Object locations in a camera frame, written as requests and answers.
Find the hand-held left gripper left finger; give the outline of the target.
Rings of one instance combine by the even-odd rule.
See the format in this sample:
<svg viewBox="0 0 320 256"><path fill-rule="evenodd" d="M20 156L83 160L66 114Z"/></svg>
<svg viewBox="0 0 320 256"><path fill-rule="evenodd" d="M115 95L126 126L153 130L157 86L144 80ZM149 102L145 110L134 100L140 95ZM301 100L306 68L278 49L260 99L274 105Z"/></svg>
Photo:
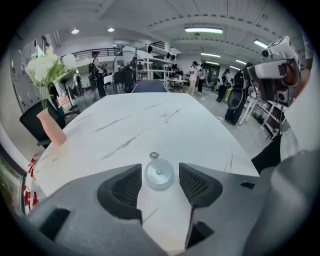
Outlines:
<svg viewBox="0 0 320 256"><path fill-rule="evenodd" d="M27 218L55 256L161 256L143 229L141 187L140 164L110 169L68 182Z"/></svg>

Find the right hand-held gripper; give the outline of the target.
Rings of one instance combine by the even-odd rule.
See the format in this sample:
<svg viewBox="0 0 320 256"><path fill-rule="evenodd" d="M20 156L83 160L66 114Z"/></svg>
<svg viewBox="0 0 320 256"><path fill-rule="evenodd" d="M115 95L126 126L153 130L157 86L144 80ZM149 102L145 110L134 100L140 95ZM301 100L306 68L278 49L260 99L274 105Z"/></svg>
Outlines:
<svg viewBox="0 0 320 256"><path fill-rule="evenodd" d="M288 36L273 41L261 52L261 63L246 70L252 80L257 80L260 95L265 101L273 101L289 107L294 101L295 87L285 84L287 64L299 69L301 81L301 60Z"/></svg>

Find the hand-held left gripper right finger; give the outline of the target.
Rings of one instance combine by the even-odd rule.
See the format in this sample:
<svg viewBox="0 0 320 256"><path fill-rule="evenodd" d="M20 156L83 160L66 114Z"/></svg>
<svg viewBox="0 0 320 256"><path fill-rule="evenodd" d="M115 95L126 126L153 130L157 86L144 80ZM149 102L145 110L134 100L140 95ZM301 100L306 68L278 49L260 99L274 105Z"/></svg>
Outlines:
<svg viewBox="0 0 320 256"><path fill-rule="evenodd" d="M191 206L185 249L221 235L221 228L233 218L258 179L180 163L179 185Z"/></svg>

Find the person's right hand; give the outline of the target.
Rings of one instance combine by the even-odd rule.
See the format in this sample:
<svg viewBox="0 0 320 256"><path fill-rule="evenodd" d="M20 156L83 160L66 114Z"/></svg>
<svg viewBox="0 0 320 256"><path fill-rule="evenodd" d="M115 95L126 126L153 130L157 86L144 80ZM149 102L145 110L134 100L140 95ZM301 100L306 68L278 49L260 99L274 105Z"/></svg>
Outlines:
<svg viewBox="0 0 320 256"><path fill-rule="evenodd" d="M296 65L286 64L285 84L291 87L297 86L300 82L300 71Z"/></svg>

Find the white metal rack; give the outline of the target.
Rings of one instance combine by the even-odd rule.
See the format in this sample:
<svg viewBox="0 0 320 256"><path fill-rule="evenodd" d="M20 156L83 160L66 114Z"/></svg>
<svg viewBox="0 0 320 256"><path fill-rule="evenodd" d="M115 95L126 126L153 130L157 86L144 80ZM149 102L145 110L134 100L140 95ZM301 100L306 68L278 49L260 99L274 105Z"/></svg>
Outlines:
<svg viewBox="0 0 320 256"><path fill-rule="evenodd" d="M266 140L274 140L290 128L286 118L288 108L279 103L249 96L245 106L249 107L246 114L251 115L267 132Z"/></svg>

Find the person's white shirt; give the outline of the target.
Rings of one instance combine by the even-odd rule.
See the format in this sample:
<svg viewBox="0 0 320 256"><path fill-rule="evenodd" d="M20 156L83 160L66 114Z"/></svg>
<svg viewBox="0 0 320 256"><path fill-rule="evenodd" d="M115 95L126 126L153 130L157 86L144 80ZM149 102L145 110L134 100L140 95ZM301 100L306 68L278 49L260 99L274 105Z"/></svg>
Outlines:
<svg viewBox="0 0 320 256"><path fill-rule="evenodd" d="M300 151L320 149L320 58L304 30L301 31L306 67L301 72L298 95L286 112L290 125L280 139L280 160Z"/></svg>

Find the pink vase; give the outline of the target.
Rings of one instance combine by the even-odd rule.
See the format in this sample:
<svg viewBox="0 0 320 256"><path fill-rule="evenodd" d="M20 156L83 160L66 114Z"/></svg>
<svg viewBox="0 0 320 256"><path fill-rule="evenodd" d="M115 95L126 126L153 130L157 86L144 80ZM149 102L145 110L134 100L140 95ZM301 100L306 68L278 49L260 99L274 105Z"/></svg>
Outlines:
<svg viewBox="0 0 320 256"><path fill-rule="evenodd" d="M58 123L52 118L48 108L45 108L38 113L37 118L40 120L44 132L53 144L61 146L66 141L67 137L65 133Z"/></svg>

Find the black office chair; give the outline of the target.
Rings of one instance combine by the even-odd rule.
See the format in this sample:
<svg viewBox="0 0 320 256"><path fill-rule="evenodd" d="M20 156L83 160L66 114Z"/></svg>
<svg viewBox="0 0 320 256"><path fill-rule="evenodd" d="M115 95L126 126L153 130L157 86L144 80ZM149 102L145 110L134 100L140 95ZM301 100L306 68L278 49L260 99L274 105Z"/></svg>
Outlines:
<svg viewBox="0 0 320 256"><path fill-rule="evenodd" d="M51 117L61 129L64 129L67 125L66 117L79 115L81 113L80 110L72 110L71 112L64 113L63 111L57 110L48 99L46 100L46 105L49 117ZM42 102L40 101L23 113L19 121L37 140L36 145L46 149L51 143L51 140L46 134L40 119L37 117L43 110Z"/></svg>

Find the white marble table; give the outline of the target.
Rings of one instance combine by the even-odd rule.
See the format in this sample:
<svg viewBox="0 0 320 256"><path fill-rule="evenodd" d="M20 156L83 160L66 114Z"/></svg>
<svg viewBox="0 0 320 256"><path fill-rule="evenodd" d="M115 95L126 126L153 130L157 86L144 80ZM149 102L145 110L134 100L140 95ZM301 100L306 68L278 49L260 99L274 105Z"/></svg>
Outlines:
<svg viewBox="0 0 320 256"><path fill-rule="evenodd" d="M106 96L65 128L66 141L49 145L34 175L46 196L75 179L141 164L157 153L175 171L180 163L257 176L250 158L201 103L186 93Z"/></svg>

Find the white storage shelf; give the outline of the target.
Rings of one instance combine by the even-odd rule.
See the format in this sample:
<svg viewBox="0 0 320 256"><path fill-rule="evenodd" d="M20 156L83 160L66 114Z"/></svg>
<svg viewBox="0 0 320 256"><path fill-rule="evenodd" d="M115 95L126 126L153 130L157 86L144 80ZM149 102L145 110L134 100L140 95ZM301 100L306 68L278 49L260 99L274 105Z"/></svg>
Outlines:
<svg viewBox="0 0 320 256"><path fill-rule="evenodd" d="M136 77L141 80L160 80L164 84L175 72L177 53L166 51L154 43L144 43L134 47Z"/></svg>

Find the black standing fan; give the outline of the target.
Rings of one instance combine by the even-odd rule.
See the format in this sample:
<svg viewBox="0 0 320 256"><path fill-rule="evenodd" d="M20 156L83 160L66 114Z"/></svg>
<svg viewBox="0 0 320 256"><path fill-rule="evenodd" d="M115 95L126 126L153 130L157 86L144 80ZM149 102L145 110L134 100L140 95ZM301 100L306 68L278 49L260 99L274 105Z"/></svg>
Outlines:
<svg viewBox="0 0 320 256"><path fill-rule="evenodd" d="M65 92L68 97L69 103L71 105L70 111L74 111L77 109L78 105L75 102L75 96L73 94L73 90L67 85L67 79L65 77L59 80L59 87Z"/></svg>

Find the blue chair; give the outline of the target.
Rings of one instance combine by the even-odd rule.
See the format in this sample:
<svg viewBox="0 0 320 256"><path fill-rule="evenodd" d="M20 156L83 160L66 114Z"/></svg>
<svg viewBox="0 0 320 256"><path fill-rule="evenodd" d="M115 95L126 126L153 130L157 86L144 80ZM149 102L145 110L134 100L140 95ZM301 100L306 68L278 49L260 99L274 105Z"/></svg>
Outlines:
<svg viewBox="0 0 320 256"><path fill-rule="evenodd" d="M145 79L139 81L132 93L167 93L168 90L164 83L156 79Z"/></svg>

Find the white locker cabinet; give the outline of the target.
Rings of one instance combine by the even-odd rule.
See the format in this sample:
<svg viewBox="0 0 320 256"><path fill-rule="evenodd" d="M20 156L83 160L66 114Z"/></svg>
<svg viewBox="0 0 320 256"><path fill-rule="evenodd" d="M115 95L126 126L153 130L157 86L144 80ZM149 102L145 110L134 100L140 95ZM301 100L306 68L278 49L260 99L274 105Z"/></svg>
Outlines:
<svg viewBox="0 0 320 256"><path fill-rule="evenodd" d="M19 50L10 50L11 80L22 113L41 101L38 91L26 72L28 59Z"/></svg>

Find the white flower bouquet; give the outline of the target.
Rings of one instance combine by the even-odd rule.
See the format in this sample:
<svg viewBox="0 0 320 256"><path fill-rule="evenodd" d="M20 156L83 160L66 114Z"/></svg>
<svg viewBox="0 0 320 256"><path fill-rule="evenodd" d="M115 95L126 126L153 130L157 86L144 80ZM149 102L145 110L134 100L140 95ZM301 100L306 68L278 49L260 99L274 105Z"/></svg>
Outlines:
<svg viewBox="0 0 320 256"><path fill-rule="evenodd" d="M33 55L25 71L40 95L42 109L47 108L49 90L63 77L78 67L77 59L72 54L60 57L48 47L41 56Z"/></svg>

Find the large round fan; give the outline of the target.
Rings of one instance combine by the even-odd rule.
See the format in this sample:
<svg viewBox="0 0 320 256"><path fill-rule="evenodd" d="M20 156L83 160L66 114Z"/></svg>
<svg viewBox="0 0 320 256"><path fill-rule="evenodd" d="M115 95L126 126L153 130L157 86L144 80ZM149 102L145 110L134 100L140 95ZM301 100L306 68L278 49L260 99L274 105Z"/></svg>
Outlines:
<svg viewBox="0 0 320 256"><path fill-rule="evenodd" d="M118 94L131 93L137 84L138 60L135 51L118 51L112 63L113 84Z"/></svg>

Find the black railing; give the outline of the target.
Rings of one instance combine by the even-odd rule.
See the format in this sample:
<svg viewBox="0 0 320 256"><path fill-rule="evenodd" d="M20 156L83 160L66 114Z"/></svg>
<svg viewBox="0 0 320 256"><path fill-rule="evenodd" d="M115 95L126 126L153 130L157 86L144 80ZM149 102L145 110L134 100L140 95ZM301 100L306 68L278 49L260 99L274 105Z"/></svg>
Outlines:
<svg viewBox="0 0 320 256"><path fill-rule="evenodd" d="M102 57L115 57L117 55L122 55L122 48L98 48L98 49L89 49L82 50L78 52L74 52L73 55L77 60L90 59L92 57L93 52L98 52L98 56Z"/></svg>

